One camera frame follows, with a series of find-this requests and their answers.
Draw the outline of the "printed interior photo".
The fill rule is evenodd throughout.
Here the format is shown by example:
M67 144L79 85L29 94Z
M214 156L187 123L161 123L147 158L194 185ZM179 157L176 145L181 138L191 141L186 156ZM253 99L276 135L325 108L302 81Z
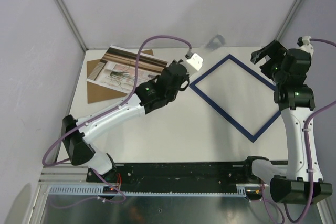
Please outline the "printed interior photo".
M123 93L153 79L168 65L164 60L111 46L88 75L87 81Z

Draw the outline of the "blue wooden picture frame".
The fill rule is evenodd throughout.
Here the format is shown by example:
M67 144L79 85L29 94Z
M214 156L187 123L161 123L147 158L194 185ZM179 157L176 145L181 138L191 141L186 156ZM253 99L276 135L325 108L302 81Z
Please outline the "blue wooden picture frame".
M271 98L275 86L233 55L214 64L190 87L252 143L280 117Z

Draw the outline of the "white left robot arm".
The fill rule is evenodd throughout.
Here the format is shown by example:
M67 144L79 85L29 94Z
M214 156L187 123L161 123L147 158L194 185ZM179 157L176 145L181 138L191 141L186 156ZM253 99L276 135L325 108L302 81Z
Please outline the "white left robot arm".
M135 93L124 104L112 110L101 110L102 117L92 114L80 119L68 115L62 120L61 132L69 160L73 166L85 165L105 182L115 178L116 166L112 157L94 146L94 141L105 132L132 118L148 114L166 106L184 91L190 81L192 68L186 61L174 61L160 75L138 85Z

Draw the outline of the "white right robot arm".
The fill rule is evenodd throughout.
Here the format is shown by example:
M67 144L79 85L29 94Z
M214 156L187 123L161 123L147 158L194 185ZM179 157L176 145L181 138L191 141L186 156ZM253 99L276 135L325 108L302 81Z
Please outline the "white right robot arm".
M300 37L297 45L297 48L286 49L274 40L251 53L253 64L269 57L260 69L276 85L274 101L285 125L288 164L284 172L265 157L249 156L242 176L249 183L260 179L269 185L276 203L305 205L328 198L333 189L324 181L318 164L312 118L314 94L305 84L314 52L311 37Z

